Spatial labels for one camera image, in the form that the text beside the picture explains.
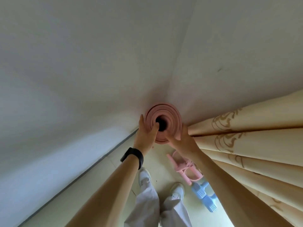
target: black watch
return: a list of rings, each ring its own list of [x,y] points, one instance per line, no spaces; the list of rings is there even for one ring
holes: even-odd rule
[[[130,154],[136,156],[139,159],[139,168],[138,169],[140,169],[142,167],[142,165],[143,165],[143,155],[142,155],[141,151],[139,151],[138,149],[130,147],[127,150],[127,152],[125,152],[125,154],[120,159],[120,161],[123,162],[127,158],[127,156],[129,156]]]

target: shoe sole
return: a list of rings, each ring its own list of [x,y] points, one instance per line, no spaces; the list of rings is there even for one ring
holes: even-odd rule
[[[172,188],[171,188],[171,190],[170,190],[170,193],[172,194],[172,192],[173,192],[178,186],[181,186],[182,189],[183,189],[183,196],[182,196],[182,201],[183,201],[184,195],[185,195],[185,188],[184,188],[184,185],[183,185],[183,184],[181,184],[181,183],[175,183],[175,184],[172,186]]]
[[[151,181],[152,181],[151,175],[150,175],[149,171],[148,171],[146,168],[143,168],[143,167],[142,167],[142,168],[139,170],[138,175],[139,175],[139,173],[140,173],[141,171],[143,171],[143,170],[145,170],[145,171],[147,172],[147,174],[149,175],[149,178],[150,178]]]

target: pants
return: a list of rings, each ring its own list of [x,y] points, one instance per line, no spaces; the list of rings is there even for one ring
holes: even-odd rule
[[[141,186],[134,210],[124,227],[192,227],[188,212],[180,199],[168,197],[160,214],[159,197],[151,182]]]

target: white shoe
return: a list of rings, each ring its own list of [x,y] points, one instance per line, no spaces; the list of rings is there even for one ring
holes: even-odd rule
[[[172,197],[175,199],[184,199],[184,186],[181,183],[176,183],[171,189]]]
[[[152,181],[149,171],[145,168],[141,168],[138,173],[139,186],[141,187],[144,183]]]

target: curtain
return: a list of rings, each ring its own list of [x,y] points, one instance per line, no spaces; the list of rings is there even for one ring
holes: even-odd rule
[[[218,166],[303,226],[303,90],[207,119],[188,132]]]

